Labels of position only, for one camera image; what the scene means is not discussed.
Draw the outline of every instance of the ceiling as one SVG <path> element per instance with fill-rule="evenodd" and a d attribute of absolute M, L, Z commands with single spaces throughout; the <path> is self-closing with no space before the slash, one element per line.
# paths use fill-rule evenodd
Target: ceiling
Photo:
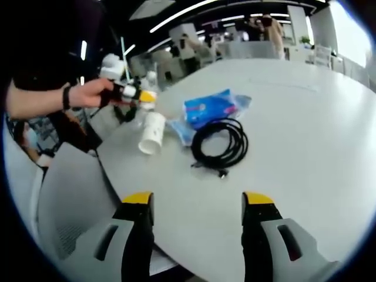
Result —
<path fill-rule="evenodd" d="M 168 0 L 153 0 L 155 2 L 166 2 Z M 150 30 L 172 15 L 202 2 L 203 0 L 175 0 L 172 5 L 165 5 L 167 8 L 159 14 L 142 19 L 129 20 L 134 12 L 139 9 L 145 0 L 101 0 L 108 14 L 112 28 L 118 36 L 125 38 L 126 47 L 135 44 L 136 47 L 129 53 L 130 56 L 147 51 L 153 45 L 169 37 L 169 30 L 185 22 L 192 22 L 196 30 L 204 29 L 203 23 L 215 21 L 231 16 L 250 14 L 287 14 L 287 5 L 302 6 L 307 15 L 316 13 L 325 8 L 328 4 L 318 0 L 217 0 L 200 6 L 180 17 L 168 22 L 153 33 Z"/>

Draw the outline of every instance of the hand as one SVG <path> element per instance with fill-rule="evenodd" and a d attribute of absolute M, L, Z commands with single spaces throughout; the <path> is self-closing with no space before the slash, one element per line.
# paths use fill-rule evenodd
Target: hand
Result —
<path fill-rule="evenodd" d="M 100 94 L 103 90 L 113 90 L 113 83 L 105 78 L 99 78 L 84 85 L 76 85 L 69 91 L 71 107 L 97 108 L 100 106 Z"/>

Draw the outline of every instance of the white paper cup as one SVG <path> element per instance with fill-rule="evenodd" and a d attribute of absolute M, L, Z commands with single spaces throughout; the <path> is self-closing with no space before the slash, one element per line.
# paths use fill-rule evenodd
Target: white paper cup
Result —
<path fill-rule="evenodd" d="M 153 155 L 162 147 L 166 118 L 160 113 L 150 112 L 145 117 L 144 129 L 139 143 L 141 152 Z"/>

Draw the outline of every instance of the table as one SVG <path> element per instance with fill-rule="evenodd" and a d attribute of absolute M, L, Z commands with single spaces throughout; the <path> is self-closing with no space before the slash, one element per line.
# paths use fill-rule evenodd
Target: table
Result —
<path fill-rule="evenodd" d="M 227 60 L 161 93 L 157 110 L 179 116 L 184 100 L 225 88 L 253 99 L 241 119 L 250 149 L 227 178 L 191 169 L 190 150 L 174 134 L 165 134 L 161 154 L 141 154 L 139 134 L 123 125 L 98 149 L 116 194 L 153 191 L 156 244 L 207 281 L 244 281 L 246 190 L 271 197 L 326 259 L 344 261 L 375 213 L 375 93 L 313 65 Z"/>

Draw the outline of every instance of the coiled black cable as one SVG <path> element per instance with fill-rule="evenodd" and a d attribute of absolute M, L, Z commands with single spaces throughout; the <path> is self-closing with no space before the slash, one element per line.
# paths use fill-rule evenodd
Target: coiled black cable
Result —
<path fill-rule="evenodd" d="M 214 133 L 228 131 L 230 140 L 227 149 L 218 156 L 206 156 L 202 152 L 202 143 Z M 201 127 L 193 137 L 191 150 L 196 159 L 194 167 L 206 167 L 217 170 L 219 177 L 227 176 L 226 168 L 239 163 L 248 151 L 248 137 L 242 125 L 235 119 L 215 119 Z"/>

